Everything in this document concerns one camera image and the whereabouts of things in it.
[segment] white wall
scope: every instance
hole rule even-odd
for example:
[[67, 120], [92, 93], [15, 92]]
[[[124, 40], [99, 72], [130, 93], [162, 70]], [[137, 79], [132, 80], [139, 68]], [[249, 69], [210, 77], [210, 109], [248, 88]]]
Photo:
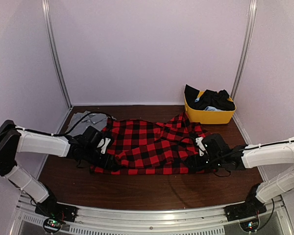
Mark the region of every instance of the white wall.
[[72, 104], [182, 104], [186, 83], [230, 93], [248, 10], [249, 0], [50, 1]]
[[[55, 75], [40, 0], [0, 0], [0, 125], [55, 131], [66, 105]], [[37, 175], [41, 155], [17, 156]], [[6, 234], [19, 192], [0, 177], [0, 235]]]
[[[258, 0], [237, 115], [253, 143], [294, 136], [294, 0]], [[287, 165], [264, 167], [269, 178]], [[294, 225], [294, 190], [284, 195]]]

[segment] brown wooden surface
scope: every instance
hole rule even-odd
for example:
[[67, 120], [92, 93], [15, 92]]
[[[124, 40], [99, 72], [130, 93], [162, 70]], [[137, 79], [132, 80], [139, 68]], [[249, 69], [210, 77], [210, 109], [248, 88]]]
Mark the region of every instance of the brown wooden surface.
[[[184, 111], [183, 106], [98, 106], [74, 107], [73, 113], [101, 111], [118, 120], [141, 118], [166, 122]], [[234, 147], [244, 139], [234, 121], [227, 125], [203, 125], [220, 133]], [[59, 202], [122, 210], [167, 210], [198, 208], [243, 201], [249, 189], [262, 182], [258, 169], [234, 171], [230, 177], [214, 174], [190, 175], [103, 175], [77, 169], [74, 160], [49, 156], [40, 175]]]

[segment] black cable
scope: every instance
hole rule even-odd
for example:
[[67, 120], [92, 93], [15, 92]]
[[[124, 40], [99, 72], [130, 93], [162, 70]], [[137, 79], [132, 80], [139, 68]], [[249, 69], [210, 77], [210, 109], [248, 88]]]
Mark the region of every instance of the black cable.
[[26, 193], [30, 197], [30, 204], [32, 206], [36, 206], [43, 213], [44, 216], [48, 217], [48, 219], [53, 219], [53, 220], [57, 221], [58, 223], [65, 224], [64, 221], [59, 221], [57, 218], [55, 218], [55, 216], [52, 216], [49, 213], [45, 212], [43, 209], [41, 209], [40, 205], [38, 205], [38, 203], [35, 201], [35, 199], [31, 195], [29, 195], [25, 191], [23, 191], [23, 192]]
[[4, 132], [0, 133], [0, 137], [4, 136], [5, 134], [7, 134], [9, 131], [12, 131], [12, 130], [22, 130], [22, 128], [12, 128], [12, 129], [9, 129], [7, 131], [4, 131]]
[[32, 132], [32, 133], [36, 133], [36, 134], [40, 134], [40, 135], [45, 135], [45, 136], [54, 136], [54, 137], [61, 137], [61, 136], [66, 136], [68, 135], [69, 133], [72, 132], [72, 130], [74, 130], [74, 128], [77, 127], [78, 124], [80, 124], [80, 122], [82, 122], [87, 116], [89, 116], [90, 114], [105, 114], [107, 115], [107, 117], [111, 118], [112, 122], [113, 122], [113, 118], [110, 114], [106, 114], [106, 113], [103, 113], [103, 112], [89, 112], [87, 114], [85, 114], [83, 117], [81, 117], [80, 120], [78, 120], [70, 130], [68, 130], [67, 132], [65, 133], [62, 133], [62, 134], [51, 134], [51, 133], [47, 133], [47, 132], [42, 132], [42, 131], [36, 131], [36, 130], [32, 130], [32, 129], [25, 129], [25, 131], [28, 131], [28, 132]]
[[170, 186], [172, 192], [173, 192], [173, 193], [175, 194], [175, 196], [180, 200], [180, 202], [184, 204], [185, 207], [187, 207], [187, 208], [194, 208], [192, 205], [190, 205], [190, 204], [188, 204], [187, 202], [185, 202], [185, 201], [183, 200], [183, 198], [177, 193], [177, 191], [175, 190], [175, 188], [172, 186], [170, 175], [168, 175], [168, 183], [169, 183], [169, 186]]
[[271, 199], [271, 201], [272, 201], [272, 212], [271, 212], [271, 214], [270, 214], [268, 220], [263, 224], [263, 226], [262, 226], [261, 228], [258, 228], [258, 229], [256, 230], [257, 232], [258, 232], [259, 230], [263, 229], [263, 228], [269, 223], [269, 221], [271, 220], [271, 218], [272, 218], [272, 216], [273, 216], [273, 213], [274, 213], [274, 200]]
[[[188, 137], [188, 136], [187, 136], [187, 137], [182, 138], [182, 139], [178, 142], [178, 145], [180, 145], [181, 141], [182, 141], [183, 139], [186, 139], [186, 138], [190, 138], [190, 139], [195, 140], [195, 138], [193, 138], [193, 137]], [[231, 156], [231, 155], [233, 155], [233, 154], [235, 154], [235, 153], [237, 153], [237, 152], [243, 152], [243, 151], [245, 151], [245, 150], [254, 150], [254, 149], [258, 149], [258, 148], [260, 148], [260, 147], [266, 147], [266, 146], [271, 146], [271, 145], [276, 145], [276, 144], [283, 144], [283, 143], [289, 143], [289, 142], [294, 142], [294, 140], [293, 140], [293, 141], [279, 141], [279, 142], [273, 142], [273, 143], [266, 143], [266, 144], [262, 144], [262, 145], [260, 145], [260, 146], [256, 146], [256, 147], [252, 147], [252, 148], [244, 148], [244, 149], [240, 149], [240, 150], [238, 150], [238, 151], [230, 152], [230, 153], [227, 153], [227, 154], [225, 154], [225, 155], [222, 155], [222, 156], [220, 156], [220, 157], [218, 157], [218, 158], [215, 158], [215, 159], [213, 159], [211, 162], [209, 162], [208, 164], [203, 165], [203, 166], [201, 166], [201, 167], [189, 167], [189, 166], [185, 163], [184, 160], [182, 160], [181, 158], [180, 158], [180, 160], [181, 160], [181, 162], [182, 162], [187, 168], [189, 168], [189, 169], [193, 169], [193, 170], [196, 170], [196, 171], [202, 171], [202, 170], [207, 169], [207, 168], [210, 167], [213, 163], [219, 161], [220, 159], [224, 159], [224, 158], [226, 158], [226, 157], [229, 157], [229, 156]]]
[[220, 178], [231, 176], [232, 172], [229, 171], [229, 170], [226, 170], [226, 171], [227, 171], [229, 174], [227, 174], [227, 175], [218, 175], [217, 173], [214, 172], [214, 175], [215, 175], [215, 176], [218, 176], [218, 177], [220, 177]]

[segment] metal frame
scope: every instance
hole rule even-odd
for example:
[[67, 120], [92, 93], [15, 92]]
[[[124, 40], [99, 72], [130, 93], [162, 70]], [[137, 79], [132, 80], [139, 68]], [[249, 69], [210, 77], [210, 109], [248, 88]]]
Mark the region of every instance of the metal frame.
[[237, 94], [237, 90], [242, 78], [244, 66], [247, 60], [247, 52], [250, 46], [251, 37], [254, 31], [254, 25], [255, 25], [255, 19], [256, 19], [256, 12], [257, 12], [257, 0], [250, 0], [249, 5], [249, 13], [248, 13], [248, 19], [247, 19], [247, 25], [246, 25], [246, 32], [245, 32], [245, 38], [244, 38], [244, 44], [242, 49], [242, 54], [239, 62], [239, 67], [237, 69], [235, 81], [233, 84], [233, 89], [231, 92], [231, 98], [234, 100], [235, 96]]
[[[293, 235], [294, 232], [282, 198], [276, 197], [274, 201], [283, 234]], [[169, 211], [124, 211], [77, 206], [75, 222], [68, 222], [62, 229], [74, 235], [205, 235], [209, 234], [209, 231], [218, 231], [217, 233], [210, 232], [210, 234], [223, 235], [225, 225], [239, 222], [238, 220], [227, 221], [224, 213], [225, 206]], [[266, 207], [268, 210], [266, 214], [270, 214], [272, 203], [266, 204]], [[35, 214], [34, 210], [35, 207], [31, 205], [30, 198], [22, 194], [9, 234], [17, 235], [22, 221], [41, 226], [46, 217]]]
[[50, 15], [50, 9], [49, 9], [49, 0], [42, 0], [42, 5], [43, 5], [43, 13], [44, 13], [45, 21], [46, 21], [47, 34], [48, 34], [51, 55], [52, 55], [55, 71], [57, 73], [57, 77], [58, 77], [58, 80], [60, 83], [60, 88], [61, 88], [63, 97], [65, 99], [66, 105], [68, 108], [71, 108], [72, 104], [70, 101], [67, 87], [65, 85], [63, 73], [62, 73], [61, 66], [60, 66], [59, 56], [58, 56], [57, 48], [55, 45], [53, 29], [52, 29], [52, 22], [51, 22], [51, 15]]

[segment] white backdrop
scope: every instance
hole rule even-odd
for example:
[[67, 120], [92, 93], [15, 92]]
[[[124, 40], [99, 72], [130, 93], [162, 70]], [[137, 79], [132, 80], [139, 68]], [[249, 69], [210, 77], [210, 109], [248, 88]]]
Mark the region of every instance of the white backdrop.
[[[6, 119], [54, 132], [67, 111], [48, 45], [40, 0], [0, 0], [0, 126]], [[42, 155], [17, 161], [33, 175]], [[0, 177], [0, 235], [7, 234], [19, 190]]]
[[234, 83], [249, 0], [53, 0], [73, 105], [182, 104]]
[[[253, 143], [294, 136], [294, 1], [258, 0], [253, 38], [235, 99]], [[288, 165], [264, 167], [269, 178]], [[294, 225], [294, 190], [284, 194]]]

